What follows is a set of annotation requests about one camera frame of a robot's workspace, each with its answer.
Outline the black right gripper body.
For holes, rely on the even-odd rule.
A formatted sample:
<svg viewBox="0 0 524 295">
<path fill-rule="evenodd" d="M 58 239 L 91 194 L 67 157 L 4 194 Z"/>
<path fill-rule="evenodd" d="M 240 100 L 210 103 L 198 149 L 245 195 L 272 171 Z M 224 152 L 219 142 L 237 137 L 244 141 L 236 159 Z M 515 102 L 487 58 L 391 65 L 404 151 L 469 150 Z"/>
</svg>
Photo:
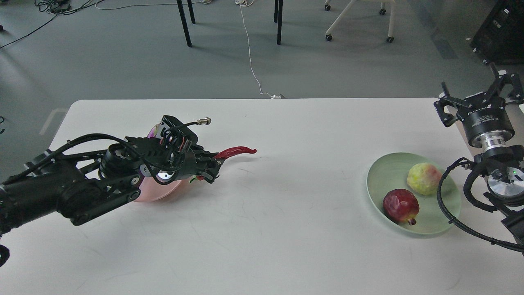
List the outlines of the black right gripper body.
<svg viewBox="0 0 524 295">
<path fill-rule="evenodd" d="M 462 119 L 465 135 L 470 146 L 483 147 L 483 136 L 494 132 L 501 134 L 504 141 L 515 135 L 509 116 L 504 106 L 488 104 L 475 111 L 467 111 Z"/>
</svg>

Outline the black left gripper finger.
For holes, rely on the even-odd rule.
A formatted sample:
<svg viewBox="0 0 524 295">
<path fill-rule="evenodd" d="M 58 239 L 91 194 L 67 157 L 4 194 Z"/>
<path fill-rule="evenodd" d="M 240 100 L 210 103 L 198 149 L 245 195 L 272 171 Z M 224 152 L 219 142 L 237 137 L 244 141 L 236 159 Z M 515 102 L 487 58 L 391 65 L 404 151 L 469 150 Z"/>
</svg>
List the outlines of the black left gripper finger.
<svg viewBox="0 0 524 295">
<path fill-rule="evenodd" d="M 207 183 L 213 183 L 219 177 L 219 170 L 221 164 L 212 164 L 205 168 L 202 172 L 192 177 L 192 181 L 206 181 Z"/>
<path fill-rule="evenodd" d="M 195 151 L 195 162 L 197 164 L 222 164 L 225 161 L 223 157 L 217 157 L 219 153 L 212 153 L 206 150 Z"/>
</svg>

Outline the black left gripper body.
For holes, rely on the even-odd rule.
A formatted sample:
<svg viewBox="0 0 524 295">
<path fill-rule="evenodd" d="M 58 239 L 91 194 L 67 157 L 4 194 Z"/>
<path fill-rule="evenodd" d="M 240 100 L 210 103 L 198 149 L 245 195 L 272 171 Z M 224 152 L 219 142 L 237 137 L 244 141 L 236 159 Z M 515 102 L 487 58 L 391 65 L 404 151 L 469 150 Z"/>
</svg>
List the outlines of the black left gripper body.
<svg viewBox="0 0 524 295">
<path fill-rule="evenodd" d="M 191 176 L 197 175 L 201 172 L 201 166 L 196 160 L 195 152 L 192 149 L 186 151 L 182 157 L 178 157 L 179 169 L 175 172 L 162 172 L 163 182 L 172 182 L 178 180 L 188 179 Z"/>
</svg>

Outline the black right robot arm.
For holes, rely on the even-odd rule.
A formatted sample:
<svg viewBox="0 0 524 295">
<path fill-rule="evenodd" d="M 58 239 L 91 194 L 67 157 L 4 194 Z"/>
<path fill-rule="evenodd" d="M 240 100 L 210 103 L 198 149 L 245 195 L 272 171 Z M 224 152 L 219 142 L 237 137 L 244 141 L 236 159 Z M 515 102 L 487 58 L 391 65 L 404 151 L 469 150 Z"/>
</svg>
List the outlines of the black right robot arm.
<svg viewBox="0 0 524 295">
<path fill-rule="evenodd" d="M 481 149 L 473 160 L 457 159 L 443 173 L 437 187 L 438 207 L 449 224 L 492 245 L 523 253 L 524 202 L 523 145 L 508 146 L 515 136 L 515 129 L 506 112 L 509 105 L 523 103 L 522 83 L 517 73 L 496 69 L 490 63 L 494 82 L 488 90 L 464 99 L 453 97 L 442 82 L 442 93 L 434 102 L 434 108 L 445 127 L 456 122 L 462 127 L 469 146 Z M 463 194 L 474 207 L 492 213 L 499 211 L 501 221 L 515 242 L 502 241 L 473 230 L 454 216 L 444 204 L 442 186 L 444 180 L 457 167 L 470 170 L 463 185 Z"/>
</svg>

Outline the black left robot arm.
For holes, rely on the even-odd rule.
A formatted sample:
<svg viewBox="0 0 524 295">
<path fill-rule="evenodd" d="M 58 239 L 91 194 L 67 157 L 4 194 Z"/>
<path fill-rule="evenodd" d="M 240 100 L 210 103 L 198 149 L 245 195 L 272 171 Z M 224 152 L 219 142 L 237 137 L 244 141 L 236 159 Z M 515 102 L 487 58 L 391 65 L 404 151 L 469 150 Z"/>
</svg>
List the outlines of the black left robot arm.
<svg viewBox="0 0 524 295">
<path fill-rule="evenodd" d="M 221 160 L 190 129 L 210 123 L 165 115 L 152 138 L 90 133 L 45 151 L 1 184 L 1 234 L 54 212 L 85 224 L 136 200 L 144 179 L 161 186 L 192 176 L 213 183 Z"/>
</svg>

